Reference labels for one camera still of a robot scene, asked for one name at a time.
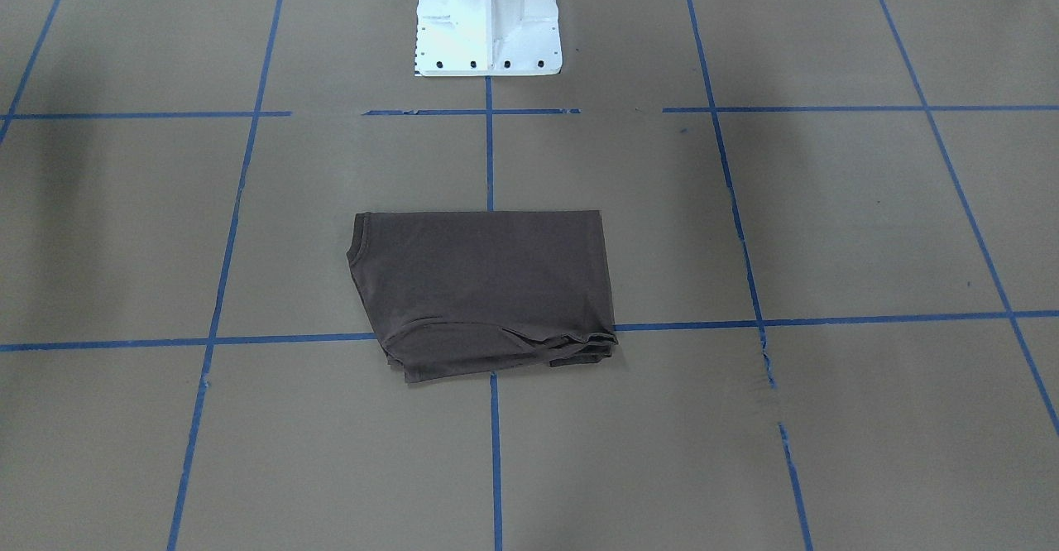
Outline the brown t-shirt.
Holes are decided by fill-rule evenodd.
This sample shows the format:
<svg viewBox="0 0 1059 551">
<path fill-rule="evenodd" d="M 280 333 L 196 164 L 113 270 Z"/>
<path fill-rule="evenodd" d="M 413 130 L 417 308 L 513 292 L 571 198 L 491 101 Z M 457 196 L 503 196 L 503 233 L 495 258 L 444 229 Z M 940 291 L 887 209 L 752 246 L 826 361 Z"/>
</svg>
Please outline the brown t-shirt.
<svg viewBox="0 0 1059 551">
<path fill-rule="evenodd" d="M 359 213 L 347 263 L 408 384 L 593 365 L 620 344 L 597 209 Z"/>
</svg>

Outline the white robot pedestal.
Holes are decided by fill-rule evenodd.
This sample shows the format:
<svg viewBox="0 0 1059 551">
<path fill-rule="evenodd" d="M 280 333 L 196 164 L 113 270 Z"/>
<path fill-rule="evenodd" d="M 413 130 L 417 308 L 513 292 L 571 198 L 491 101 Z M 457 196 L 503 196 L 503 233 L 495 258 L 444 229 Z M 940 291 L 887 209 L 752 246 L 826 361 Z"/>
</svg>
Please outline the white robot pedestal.
<svg viewBox="0 0 1059 551">
<path fill-rule="evenodd" d="M 527 77 L 563 68 L 558 0 L 417 0 L 414 73 Z"/>
</svg>

